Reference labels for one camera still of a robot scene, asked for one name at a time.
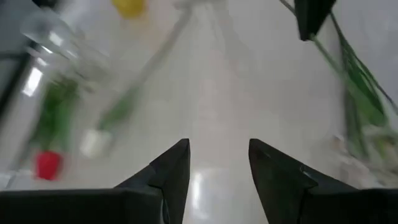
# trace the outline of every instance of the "white floor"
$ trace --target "white floor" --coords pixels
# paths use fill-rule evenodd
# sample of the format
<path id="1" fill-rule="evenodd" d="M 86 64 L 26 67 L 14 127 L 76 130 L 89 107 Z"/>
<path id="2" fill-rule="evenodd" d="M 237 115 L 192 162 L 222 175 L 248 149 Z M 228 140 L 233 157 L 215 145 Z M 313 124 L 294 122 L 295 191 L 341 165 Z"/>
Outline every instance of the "white floor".
<path id="1" fill-rule="evenodd" d="M 181 15 L 170 1 L 152 0 L 144 22 L 124 24 L 129 31 L 123 32 L 109 0 L 76 1 L 63 16 L 79 24 L 106 54 L 120 54 L 122 48 L 119 66 L 134 73 Z M 337 56 L 329 21 L 320 40 Z M 97 160 L 80 154 L 81 127 L 95 113 L 83 106 L 76 150 L 60 180 L 18 180 L 14 189 L 112 187 L 179 139 L 189 138 L 191 181 L 184 223 L 266 223 L 249 168 L 249 139 L 259 138 L 338 177 L 328 155 L 332 135 L 343 128 L 340 96 L 339 81 L 315 46 L 299 41 L 295 18 L 278 0 L 198 4 L 168 57 L 142 86 L 131 124 L 114 151 Z M 16 105 L 14 112 L 27 111 Z M 23 112 L 10 115 L 18 116 Z M 12 157 L 7 151 L 18 145 L 12 143 L 15 135 L 23 136 L 15 123 L 8 125 L 7 133 L 14 134 L 2 135 L 13 139 L 0 145 L 3 170 Z"/>

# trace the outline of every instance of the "black object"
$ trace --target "black object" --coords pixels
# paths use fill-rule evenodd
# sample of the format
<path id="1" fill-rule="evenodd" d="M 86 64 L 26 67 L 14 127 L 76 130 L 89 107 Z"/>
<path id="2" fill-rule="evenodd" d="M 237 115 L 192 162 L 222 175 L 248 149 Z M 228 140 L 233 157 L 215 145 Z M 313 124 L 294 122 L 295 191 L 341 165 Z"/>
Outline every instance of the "black object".
<path id="1" fill-rule="evenodd" d="M 294 0 L 301 40 L 309 40 L 311 34 L 318 34 L 335 2 L 336 0 Z"/>
<path id="2" fill-rule="evenodd" d="M 0 223 L 182 223 L 190 144 L 182 139 L 113 189 L 0 192 Z"/>
<path id="3" fill-rule="evenodd" d="M 398 190 L 358 190 L 258 139 L 249 160 L 269 224 L 398 223 Z"/>
<path id="4" fill-rule="evenodd" d="M 50 7 L 53 8 L 60 3 L 61 0 L 32 0 L 34 4 L 39 7 Z"/>

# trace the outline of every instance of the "glossy floor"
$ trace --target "glossy floor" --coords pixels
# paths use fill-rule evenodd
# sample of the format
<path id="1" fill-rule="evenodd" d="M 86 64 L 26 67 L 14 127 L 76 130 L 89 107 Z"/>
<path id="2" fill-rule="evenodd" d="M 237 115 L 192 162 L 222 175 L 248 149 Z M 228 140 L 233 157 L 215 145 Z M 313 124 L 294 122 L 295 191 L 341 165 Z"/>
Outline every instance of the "glossy floor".
<path id="1" fill-rule="evenodd" d="M 161 0 L 151 1 L 149 12 L 144 22 L 125 25 L 108 0 L 79 0 L 62 10 L 65 20 L 81 26 L 94 46 L 119 54 L 118 69 L 131 73 L 155 52 L 182 14 Z M 320 39 L 336 52 L 328 22 Z M 328 64 L 312 43 L 299 41 L 295 19 L 279 1 L 197 4 L 167 58 L 143 84 L 131 123 L 111 154 L 89 160 L 76 147 L 58 182 L 19 180 L 14 188 L 112 187 L 179 139 L 189 138 L 191 179 L 184 223 L 266 223 L 251 177 L 249 139 L 259 138 L 337 176 L 327 155 L 330 139 L 343 123 L 340 95 Z M 20 105 L 15 110 L 27 109 Z M 92 117 L 84 107 L 81 113 L 80 127 Z M 76 142 L 82 131 L 76 128 Z"/>

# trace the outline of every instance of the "red flower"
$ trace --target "red flower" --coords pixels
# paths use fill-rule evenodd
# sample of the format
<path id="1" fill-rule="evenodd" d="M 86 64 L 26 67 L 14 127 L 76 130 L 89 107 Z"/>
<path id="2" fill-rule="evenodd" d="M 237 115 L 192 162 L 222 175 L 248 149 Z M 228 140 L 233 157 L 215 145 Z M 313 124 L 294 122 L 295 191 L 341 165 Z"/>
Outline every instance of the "red flower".
<path id="1" fill-rule="evenodd" d="M 62 156 L 56 152 L 40 152 L 36 157 L 36 175 L 45 180 L 57 177 L 62 163 Z"/>

